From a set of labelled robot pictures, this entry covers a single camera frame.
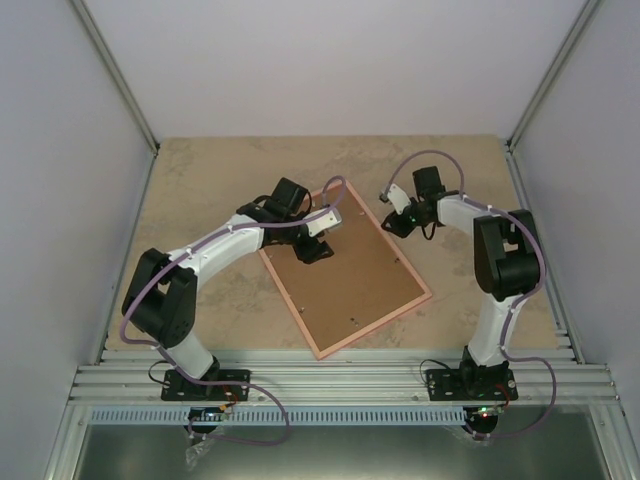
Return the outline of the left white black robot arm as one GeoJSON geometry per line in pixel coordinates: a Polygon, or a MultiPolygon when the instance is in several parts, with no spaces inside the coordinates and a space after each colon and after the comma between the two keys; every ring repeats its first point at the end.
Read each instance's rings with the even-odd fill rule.
{"type": "Polygon", "coordinates": [[[329,258],[333,251],[322,237],[341,222],[335,203],[316,207],[308,189],[281,178],[271,194],[239,207],[204,237],[171,252],[145,251],[123,300],[122,324],[146,334],[144,344],[185,374],[195,398],[210,398],[218,390],[219,362],[195,333],[199,290],[267,246],[290,246],[304,264],[329,258]]]}

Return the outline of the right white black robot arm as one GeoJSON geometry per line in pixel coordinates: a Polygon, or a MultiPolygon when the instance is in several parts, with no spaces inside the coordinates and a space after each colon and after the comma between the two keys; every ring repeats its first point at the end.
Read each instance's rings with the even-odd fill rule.
{"type": "Polygon", "coordinates": [[[393,182],[382,190],[380,200],[393,207],[382,222],[383,230],[399,238],[419,228],[431,239],[439,227],[469,235],[475,280],[484,293],[476,330],[464,347],[459,367],[450,374],[450,385],[470,400],[509,391],[505,354],[523,305],[546,274],[532,214],[527,210],[500,213],[462,192],[448,191],[436,167],[415,171],[413,181],[414,197],[393,182]]]}

